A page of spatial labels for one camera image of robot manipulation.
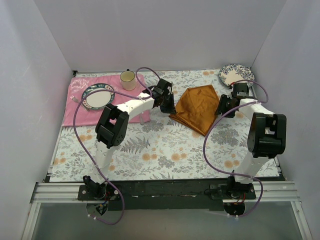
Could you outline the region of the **brown satin napkin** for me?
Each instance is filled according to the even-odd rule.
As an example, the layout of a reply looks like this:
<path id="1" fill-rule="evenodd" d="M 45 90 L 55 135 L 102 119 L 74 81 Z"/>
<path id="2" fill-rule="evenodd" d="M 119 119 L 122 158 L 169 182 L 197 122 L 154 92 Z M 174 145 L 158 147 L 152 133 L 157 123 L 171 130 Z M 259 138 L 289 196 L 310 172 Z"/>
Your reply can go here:
<path id="1" fill-rule="evenodd" d="M 219 101 L 211 84 L 188 88 L 175 106 L 176 114 L 169 117 L 205 136 L 217 118 Z"/>

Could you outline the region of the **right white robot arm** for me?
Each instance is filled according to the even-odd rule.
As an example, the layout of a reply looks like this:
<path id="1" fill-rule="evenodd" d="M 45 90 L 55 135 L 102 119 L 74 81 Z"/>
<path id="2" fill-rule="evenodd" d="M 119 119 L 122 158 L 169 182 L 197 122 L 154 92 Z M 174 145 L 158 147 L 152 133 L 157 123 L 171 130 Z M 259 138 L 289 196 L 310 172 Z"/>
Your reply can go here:
<path id="1" fill-rule="evenodd" d="M 216 116 L 225 115 L 233 118 L 237 110 L 251 119 L 247 136 L 248 152 L 222 185 L 221 191 L 231 199 L 253 194 L 253 177 L 257 175 L 262 166 L 277 155 L 283 154 L 286 148 L 287 117 L 284 114 L 273 113 L 264 108 L 257 99 L 250 96 L 249 87 L 245 80 L 230 84 L 230 95 L 220 97 Z"/>

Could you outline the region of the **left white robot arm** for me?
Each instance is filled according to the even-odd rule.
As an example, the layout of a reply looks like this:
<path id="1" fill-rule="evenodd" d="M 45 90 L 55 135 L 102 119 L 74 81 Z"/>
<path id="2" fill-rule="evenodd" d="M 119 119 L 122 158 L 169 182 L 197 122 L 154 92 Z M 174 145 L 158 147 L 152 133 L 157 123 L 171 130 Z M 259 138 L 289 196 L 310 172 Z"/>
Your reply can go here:
<path id="1" fill-rule="evenodd" d="M 156 86 L 146 88 L 131 100 L 104 107 L 95 128 L 97 139 L 95 170 L 83 177 L 87 192 L 95 200 L 101 200 L 106 196 L 107 187 L 104 185 L 106 172 L 116 147 L 125 139 L 129 121 L 156 107 L 165 114 L 176 113 L 172 86 L 172 83 L 161 78 Z"/>

